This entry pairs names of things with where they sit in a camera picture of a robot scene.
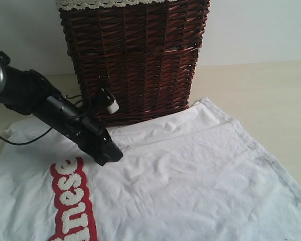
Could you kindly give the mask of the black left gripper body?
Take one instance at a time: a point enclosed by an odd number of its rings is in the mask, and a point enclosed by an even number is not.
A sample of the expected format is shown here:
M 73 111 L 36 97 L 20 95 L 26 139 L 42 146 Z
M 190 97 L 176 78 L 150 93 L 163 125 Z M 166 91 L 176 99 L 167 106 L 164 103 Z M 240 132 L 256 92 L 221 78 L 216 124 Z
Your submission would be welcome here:
M 108 141 L 105 126 L 70 101 L 49 96 L 37 106 L 33 115 L 73 141 L 95 161 L 108 160 L 104 150 Z

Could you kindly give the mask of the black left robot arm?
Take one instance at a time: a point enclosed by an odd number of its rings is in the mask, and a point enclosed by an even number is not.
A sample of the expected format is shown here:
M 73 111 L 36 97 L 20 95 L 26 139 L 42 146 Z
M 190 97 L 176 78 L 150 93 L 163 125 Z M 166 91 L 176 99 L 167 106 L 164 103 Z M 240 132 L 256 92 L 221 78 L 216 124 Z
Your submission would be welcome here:
M 10 66 L 10 61 L 0 51 L 1 104 L 19 114 L 34 115 L 74 142 L 100 166 L 123 157 L 100 119 L 70 102 L 39 72 L 18 70 Z

